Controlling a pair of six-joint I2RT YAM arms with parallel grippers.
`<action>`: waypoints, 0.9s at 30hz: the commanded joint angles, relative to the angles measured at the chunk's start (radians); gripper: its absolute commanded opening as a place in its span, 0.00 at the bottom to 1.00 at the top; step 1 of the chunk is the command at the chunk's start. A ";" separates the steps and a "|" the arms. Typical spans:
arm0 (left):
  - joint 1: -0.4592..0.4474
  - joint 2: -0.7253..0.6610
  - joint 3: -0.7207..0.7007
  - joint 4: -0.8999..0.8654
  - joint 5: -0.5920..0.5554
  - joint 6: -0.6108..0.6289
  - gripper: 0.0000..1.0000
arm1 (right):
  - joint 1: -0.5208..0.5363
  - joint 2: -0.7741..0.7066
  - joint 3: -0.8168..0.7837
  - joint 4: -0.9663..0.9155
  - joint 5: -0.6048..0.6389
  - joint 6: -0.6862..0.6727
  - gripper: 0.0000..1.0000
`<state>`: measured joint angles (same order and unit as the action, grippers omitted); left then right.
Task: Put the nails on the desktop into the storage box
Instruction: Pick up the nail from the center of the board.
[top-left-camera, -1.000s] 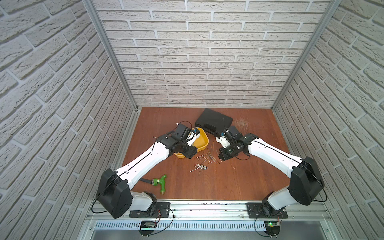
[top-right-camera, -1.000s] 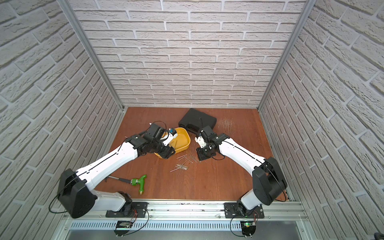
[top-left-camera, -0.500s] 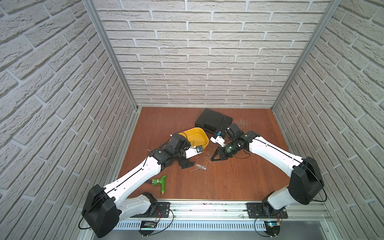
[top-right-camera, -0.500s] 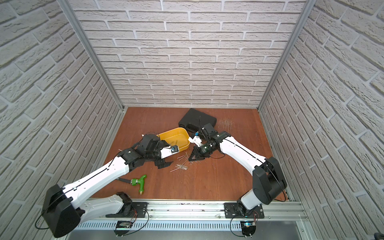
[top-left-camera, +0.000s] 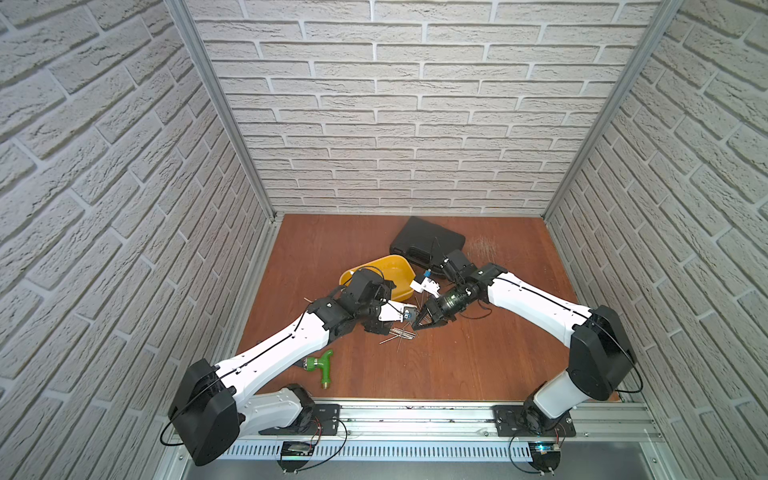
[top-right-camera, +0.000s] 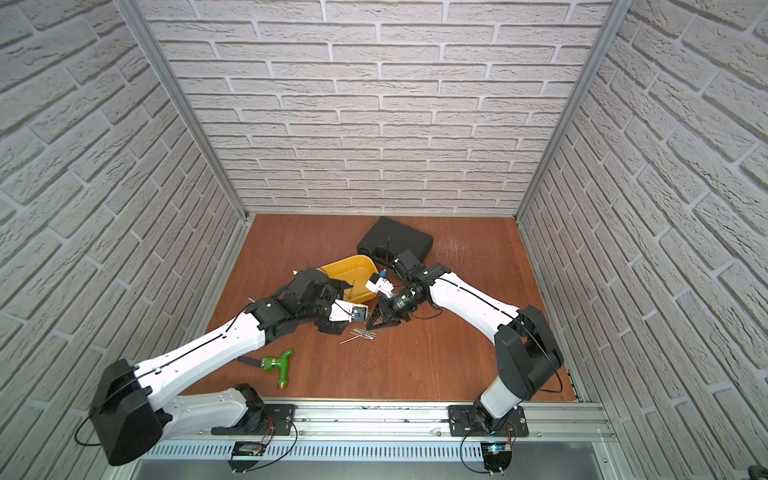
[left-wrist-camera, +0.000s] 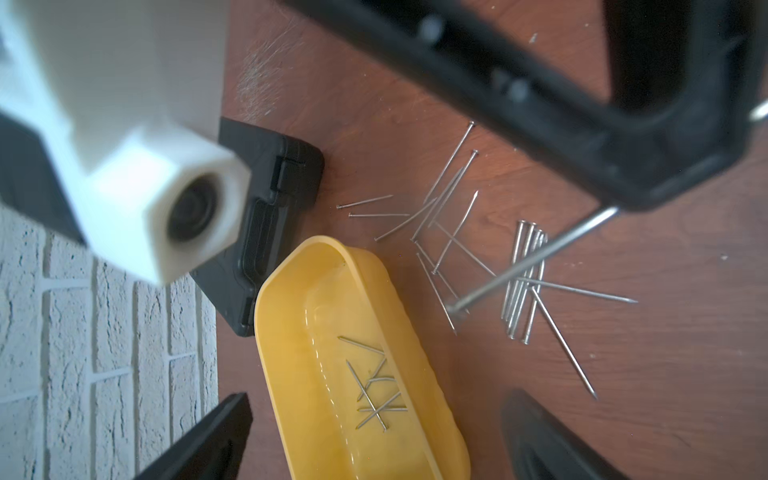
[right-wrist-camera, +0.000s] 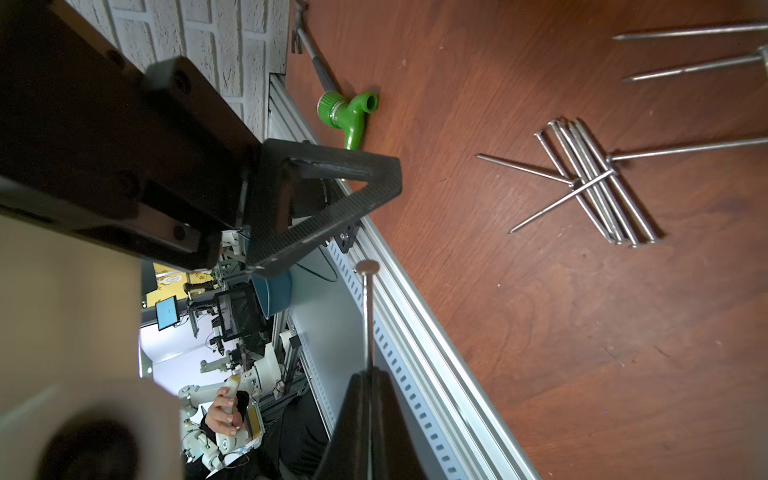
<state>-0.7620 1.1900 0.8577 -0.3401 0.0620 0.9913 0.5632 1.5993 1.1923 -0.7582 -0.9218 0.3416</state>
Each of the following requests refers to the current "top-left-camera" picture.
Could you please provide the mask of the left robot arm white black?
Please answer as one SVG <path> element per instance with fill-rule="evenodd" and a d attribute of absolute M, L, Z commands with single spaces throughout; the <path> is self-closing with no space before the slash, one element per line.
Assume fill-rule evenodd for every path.
<path fill-rule="evenodd" d="M 386 335 L 392 323 L 413 319 L 415 306 L 392 300 L 393 287 L 377 270 L 359 269 L 346 284 L 310 303 L 295 321 L 258 345 L 215 365 L 206 359 L 191 364 L 168 418 L 194 464 L 216 460 L 243 433 L 309 424 L 314 401 L 304 388 L 291 385 L 271 394 L 261 393 L 261 388 L 356 325 Z"/>

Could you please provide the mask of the yellow plastic storage box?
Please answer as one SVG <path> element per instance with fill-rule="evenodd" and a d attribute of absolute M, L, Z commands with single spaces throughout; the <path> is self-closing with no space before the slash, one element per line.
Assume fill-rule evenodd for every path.
<path fill-rule="evenodd" d="M 339 284 L 348 284 L 352 275 L 358 269 L 373 270 L 379 276 L 383 276 L 385 280 L 393 282 L 394 288 L 391 293 L 391 299 L 393 301 L 404 303 L 414 294 L 414 290 L 411 288 L 411 282 L 415 279 L 415 272 L 408 261 L 400 255 L 387 255 L 346 270 L 340 276 Z"/>

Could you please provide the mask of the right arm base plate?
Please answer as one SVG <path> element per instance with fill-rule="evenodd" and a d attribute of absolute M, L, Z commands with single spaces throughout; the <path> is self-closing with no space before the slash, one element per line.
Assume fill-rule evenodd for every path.
<path fill-rule="evenodd" d="M 499 437 L 576 436 L 569 411 L 552 419 L 533 404 L 501 404 L 492 406 L 491 412 Z"/>

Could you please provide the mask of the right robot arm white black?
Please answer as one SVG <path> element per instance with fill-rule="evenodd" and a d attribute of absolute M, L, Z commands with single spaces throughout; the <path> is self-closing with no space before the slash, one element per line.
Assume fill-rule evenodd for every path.
<path fill-rule="evenodd" d="M 565 370 L 524 402 L 518 427 L 543 435 L 575 406 L 606 401 L 635 369 L 637 358 L 619 315 L 610 307 L 575 304 L 540 290 L 507 269 L 475 266 L 459 250 L 444 257 L 441 270 L 454 287 L 444 294 L 426 272 L 410 287 L 429 298 L 413 319 L 415 330 L 444 326 L 474 302 L 502 308 L 528 320 L 569 349 Z"/>

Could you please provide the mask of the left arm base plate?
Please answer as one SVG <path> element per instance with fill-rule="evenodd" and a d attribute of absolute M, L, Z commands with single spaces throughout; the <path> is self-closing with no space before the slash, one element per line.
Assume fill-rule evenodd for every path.
<path fill-rule="evenodd" d="M 314 436 L 319 434 L 333 436 L 338 431 L 340 411 L 340 404 L 315 403 L 309 407 L 303 407 L 297 418 L 290 425 L 264 429 L 259 434 L 265 436 Z"/>

